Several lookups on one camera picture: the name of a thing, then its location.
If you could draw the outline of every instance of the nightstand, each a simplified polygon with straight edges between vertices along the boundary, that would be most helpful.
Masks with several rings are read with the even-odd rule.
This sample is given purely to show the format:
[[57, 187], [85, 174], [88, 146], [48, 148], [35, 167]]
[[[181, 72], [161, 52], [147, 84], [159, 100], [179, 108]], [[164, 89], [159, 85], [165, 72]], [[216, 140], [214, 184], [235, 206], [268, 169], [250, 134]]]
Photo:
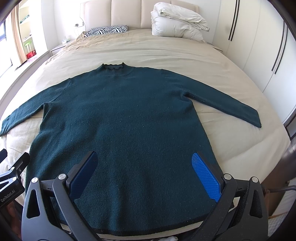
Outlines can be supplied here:
[[216, 50], [219, 51], [220, 53], [223, 53], [223, 50], [220, 49], [220, 48], [218, 48], [218, 47], [216, 47], [214, 44], [211, 44], [211, 43], [208, 43], [208, 42], [206, 42], [206, 43], [209, 44], [209, 45], [211, 45], [214, 49], [216, 49]]
[[60, 44], [58, 46], [56, 46], [55, 48], [53, 48], [51, 50], [52, 55], [55, 55], [56, 53], [58, 53], [59, 51], [62, 50], [63, 47], [67, 46], [69, 43], [72, 43], [74, 40], [70, 40], [69, 42], [65, 43], [65, 44]]

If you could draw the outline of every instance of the shelf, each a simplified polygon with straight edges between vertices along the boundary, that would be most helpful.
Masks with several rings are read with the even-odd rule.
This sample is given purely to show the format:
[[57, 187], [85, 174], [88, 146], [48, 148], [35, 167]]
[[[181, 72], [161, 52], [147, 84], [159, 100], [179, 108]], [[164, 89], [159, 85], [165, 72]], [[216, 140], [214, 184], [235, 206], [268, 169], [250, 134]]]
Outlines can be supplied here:
[[25, 7], [29, 7], [30, 6], [30, 0], [26, 1], [22, 6], [20, 6], [21, 8], [25, 8]]
[[20, 23], [20, 26], [28, 22], [30, 22], [30, 17], [27, 17], [22, 23]]
[[31, 39], [31, 38], [32, 38], [32, 35], [29, 36], [29, 37], [27, 37], [27, 38], [25, 38], [22, 42], [24, 43], [24, 42], [26, 42], [27, 40], [29, 40], [29, 39]]

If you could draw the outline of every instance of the wardrobe door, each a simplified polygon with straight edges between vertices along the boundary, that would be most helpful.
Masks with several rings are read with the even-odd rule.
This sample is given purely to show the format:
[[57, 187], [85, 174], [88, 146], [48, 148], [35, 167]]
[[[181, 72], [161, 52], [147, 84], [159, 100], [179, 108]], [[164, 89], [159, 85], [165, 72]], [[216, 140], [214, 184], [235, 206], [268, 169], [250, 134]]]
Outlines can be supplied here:
[[283, 55], [263, 94], [285, 123], [296, 107], [296, 41], [289, 30]]
[[221, 0], [219, 19], [213, 39], [213, 45], [222, 49], [224, 55], [226, 54], [230, 43], [230, 40], [228, 39], [230, 38], [230, 32], [233, 29], [235, 7], [237, 4], [238, 0]]
[[284, 41], [282, 17], [270, 2], [262, 1], [255, 41], [243, 69], [262, 92], [275, 72]]
[[238, 2], [238, 15], [226, 57], [244, 69], [257, 32], [261, 0], [238, 0]]

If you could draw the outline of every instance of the blue gripper pad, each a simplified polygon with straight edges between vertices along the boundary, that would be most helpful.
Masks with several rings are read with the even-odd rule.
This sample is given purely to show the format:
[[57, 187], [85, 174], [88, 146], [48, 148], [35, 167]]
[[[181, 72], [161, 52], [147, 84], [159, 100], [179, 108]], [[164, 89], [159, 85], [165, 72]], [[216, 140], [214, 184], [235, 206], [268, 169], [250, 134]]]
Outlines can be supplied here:
[[69, 197], [72, 201], [80, 198], [97, 165], [98, 155], [92, 152], [69, 184]]
[[202, 182], [209, 197], [218, 202], [221, 196], [221, 191], [220, 184], [217, 181], [217, 179], [214, 177], [210, 169], [207, 167], [207, 165], [204, 163], [204, 161], [197, 153], [194, 153], [192, 155], [191, 162], [194, 171], [196, 172], [198, 178]]
[[0, 163], [7, 157], [7, 151], [3, 149], [0, 151]]

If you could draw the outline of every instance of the sweater sleeve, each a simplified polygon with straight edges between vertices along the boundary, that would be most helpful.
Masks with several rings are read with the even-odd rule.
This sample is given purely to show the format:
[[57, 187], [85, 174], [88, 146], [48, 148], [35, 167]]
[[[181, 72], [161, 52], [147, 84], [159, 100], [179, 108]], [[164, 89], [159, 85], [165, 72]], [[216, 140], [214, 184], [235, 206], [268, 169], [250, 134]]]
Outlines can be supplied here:
[[163, 70], [162, 73], [168, 81], [173, 82], [173, 84], [183, 91], [184, 96], [261, 128], [259, 114], [252, 107], [241, 103], [213, 87], [184, 75], [175, 74], [166, 70]]
[[26, 119], [40, 111], [45, 103], [49, 103], [57, 99], [63, 90], [68, 87], [69, 83], [70, 80], [65, 80], [57, 85], [53, 85], [33, 96], [31, 99], [14, 110], [11, 115], [3, 121], [0, 136], [6, 134], [13, 127], [24, 122]]

